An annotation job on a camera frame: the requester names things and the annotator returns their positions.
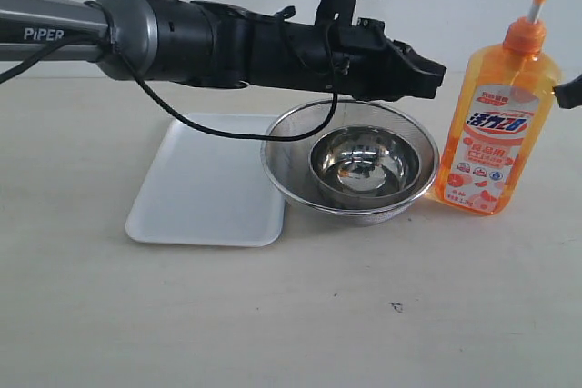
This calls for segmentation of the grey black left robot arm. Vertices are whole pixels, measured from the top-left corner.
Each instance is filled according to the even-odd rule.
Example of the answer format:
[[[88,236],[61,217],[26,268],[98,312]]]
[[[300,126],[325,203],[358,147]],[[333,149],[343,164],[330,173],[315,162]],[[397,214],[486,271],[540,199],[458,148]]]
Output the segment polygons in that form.
[[[250,85],[357,100],[432,99],[445,67],[385,36],[382,22],[294,21],[207,1],[1,0],[1,57],[21,61],[70,38],[55,61],[87,61],[108,77],[139,75],[198,88]]]

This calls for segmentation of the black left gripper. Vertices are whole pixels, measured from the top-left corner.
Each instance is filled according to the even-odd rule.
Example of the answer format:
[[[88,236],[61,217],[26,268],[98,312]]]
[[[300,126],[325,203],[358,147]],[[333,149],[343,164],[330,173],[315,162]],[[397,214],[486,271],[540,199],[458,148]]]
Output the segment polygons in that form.
[[[336,90],[360,101],[433,99],[446,68],[408,44],[387,38],[383,24],[304,25],[280,16],[254,21],[249,83],[290,90]]]

